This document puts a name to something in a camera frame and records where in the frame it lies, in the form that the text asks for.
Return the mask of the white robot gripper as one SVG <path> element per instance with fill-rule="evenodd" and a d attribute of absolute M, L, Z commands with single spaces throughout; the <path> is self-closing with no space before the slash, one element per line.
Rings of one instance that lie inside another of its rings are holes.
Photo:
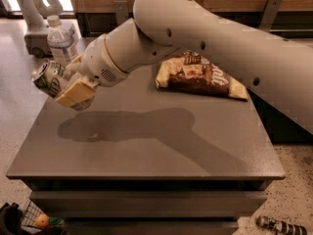
<path fill-rule="evenodd" d="M 102 34 L 67 65 L 70 71 L 78 71 L 86 76 L 78 78 L 62 91 L 55 99 L 57 103 L 68 108 L 88 108 L 95 98 L 98 85 L 112 87 L 127 78 L 128 73 L 112 60 L 106 40 L 107 35 Z"/>

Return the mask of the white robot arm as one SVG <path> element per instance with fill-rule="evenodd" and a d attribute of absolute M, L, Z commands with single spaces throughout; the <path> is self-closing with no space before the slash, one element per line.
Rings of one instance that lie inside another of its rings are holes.
<path fill-rule="evenodd" d="M 134 17 L 66 66 L 114 86 L 140 66 L 192 50 L 313 133 L 313 49 L 220 18 L 194 0 L 135 0 Z"/>

